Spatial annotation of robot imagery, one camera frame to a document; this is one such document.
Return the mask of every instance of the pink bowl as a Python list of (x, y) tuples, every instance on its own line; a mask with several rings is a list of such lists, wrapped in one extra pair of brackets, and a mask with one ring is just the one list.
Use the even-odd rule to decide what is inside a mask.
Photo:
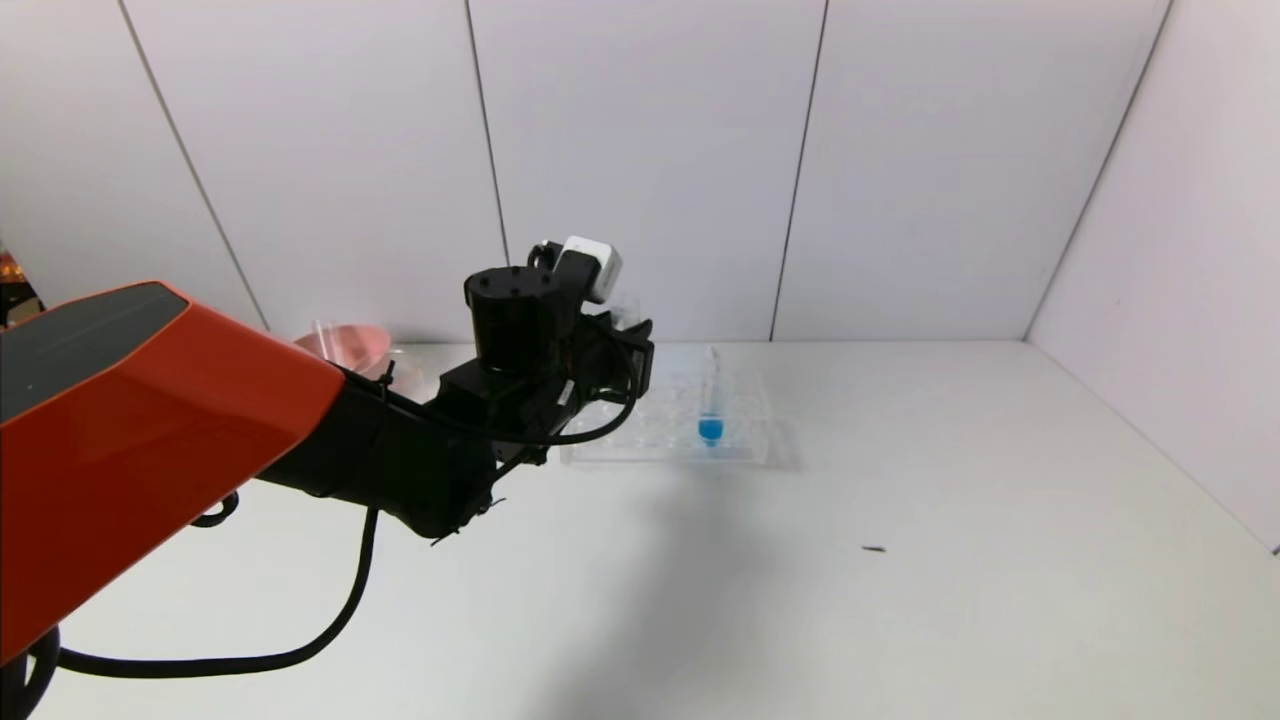
[[(374, 325), (337, 325), (329, 328), (335, 357), (325, 357), (348, 370), (366, 378), (376, 379), (387, 370), (387, 354), (392, 348), (392, 338), (387, 331)], [(311, 333), (293, 341), (307, 352), (324, 357), (320, 334)]]

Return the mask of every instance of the black cable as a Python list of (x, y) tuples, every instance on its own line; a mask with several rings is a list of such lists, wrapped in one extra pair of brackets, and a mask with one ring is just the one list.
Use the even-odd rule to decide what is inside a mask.
[(223, 498), (223, 509), (211, 515), (201, 515), (191, 521), (192, 528), (216, 528), (223, 524), (223, 520), (232, 516), (236, 509), (239, 507), (239, 492), (232, 491), (230, 495)]
[(74, 650), (63, 648), (58, 655), (58, 666), (73, 673), (86, 675), (101, 675), (104, 678), (136, 678), (136, 679), (161, 679), (161, 678), (210, 678), (214, 675), (243, 675), (247, 673), (266, 673), (292, 667), (315, 657), (321, 650), (329, 646), (338, 633), (347, 626), (351, 616), (355, 615), (360, 605), (361, 596), (365, 594), (365, 585), (369, 583), (369, 569), (374, 562), (374, 536), (378, 532), (378, 510), (370, 507), (365, 512), (365, 530), (360, 541), (360, 561), (356, 565), (356, 580), (351, 585), (346, 605), (338, 611), (338, 616), (323, 633), (307, 644), (280, 652), (276, 655), (262, 655), (256, 657), (211, 657), (205, 660), (115, 660), (110, 657), (97, 657), (84, 655)]
[(586, 430), (584, 433), (573, 433), (567, 436), (526, 436), (520, 433), (507, 433), (503, 430), (495, 430), (493, 428), (485, 428), (481, 425), (472, 425), (471, 423), (463, 423), (451, 418), (443, 413), (421, 405), (413, 409), (422, 419), (435, 423), (438, 425), (445, 427), (451, 430), (460, 433), (466, 433), (484, 439), (495, 442), (511, 442), (518, 445), (534, 445), (534, 446), (559, 446), (559, 445), (579, 445), (584, 442), (590, 442), (593, 439), (599, 439), (613, 430), (622, 427), (622, 423), (631, 415), (635, 410), (636, 401), (640, 393), (640, 378), (636, 374), (635, 365), (631, 364), (631, 357), (627, 356), (627, 348), (620, 341), (611, 338), (613, 348), (618, 352), (622, 359), (622, 364), (627, 369), (627, 398), (622, 404), (622, 410), (618, 416), (609, 420), (608, 423), (600, 425), (599, 428)]
[(26, 679), (27, 664), (24, 657), (12, 660), (13, 666), (5, 666), (5, 673), (20, 673), (23, 676), (19, 678), (19, 682), (26, 682), (18, 688), (5, 688), (3, 698), (4, 720), (26, 720), (36, 710), (40, 698), (45, 697), (45, 691), (49, 689), (50, 680), (54, 679), (54, 667), (58, 666), (58, 626), (54, 625), (52, 630), (45, 633), (45, 637), (31, 646), (26, 655), (31, 655), (36, 664), (31, 669), (29, 680)]

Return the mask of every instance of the test tube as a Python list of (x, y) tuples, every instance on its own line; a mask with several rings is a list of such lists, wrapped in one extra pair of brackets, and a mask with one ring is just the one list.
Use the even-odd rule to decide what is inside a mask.
[(719, 354), (714, 347), (707, 348), (703, 360), (703, 398), (698, 416), (698, 437), (703, 445), (716, 447), (724, 437), (724, 397), (721, 388)]

